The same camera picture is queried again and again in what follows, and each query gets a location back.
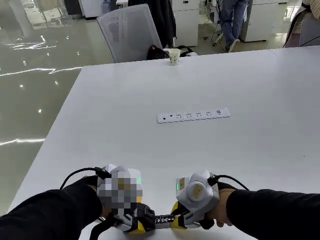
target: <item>gray mesh chair back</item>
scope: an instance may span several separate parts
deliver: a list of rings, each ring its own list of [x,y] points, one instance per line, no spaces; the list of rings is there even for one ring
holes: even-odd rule
[[[320,20],[307,16],[301,24],[299,47],[320,45]]]
[[[162,48],[147,4],[108,12],[97,21],[115,63],[147,60],[151,45]]]

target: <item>glossy floor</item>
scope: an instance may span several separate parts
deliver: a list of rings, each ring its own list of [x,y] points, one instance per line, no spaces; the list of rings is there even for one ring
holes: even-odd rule
[[[281,4],[267,42],[240,51],[280,48],[299,3]],[[199,25],[199,54],[223,52]],[[0,0],[0,215],[4,214],[45,140],[81,68],[112,62],[95,20],[72,19],[60,0]]]

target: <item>black sleeve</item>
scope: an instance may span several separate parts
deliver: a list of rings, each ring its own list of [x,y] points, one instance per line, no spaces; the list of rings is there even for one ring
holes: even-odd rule
[[[96,192],[85,184],[37,194],[0,217],[1,240],[77,240],[102,212]]]
[[[259,240],[317,239],[320,194],[236,190],[226,202],[227,217]]]

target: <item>coat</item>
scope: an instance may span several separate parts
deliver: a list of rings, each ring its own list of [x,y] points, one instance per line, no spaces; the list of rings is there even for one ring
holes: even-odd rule
[[[156,31],[163,48],[173,46],[176,37],[176,20],[170,0],[129,0],[128,5],[148,4]]]

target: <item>power socket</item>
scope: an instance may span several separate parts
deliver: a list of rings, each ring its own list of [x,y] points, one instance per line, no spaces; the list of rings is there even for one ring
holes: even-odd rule
[[[227,108],[218,108],[214,110],[202,110],[202,111],[188,111],[188,112],[174,112],[174,113],[162,113],[157,116],[157,123],[175,123],[192,120],[202,119],[219,119],[230,117],[230,112]]]

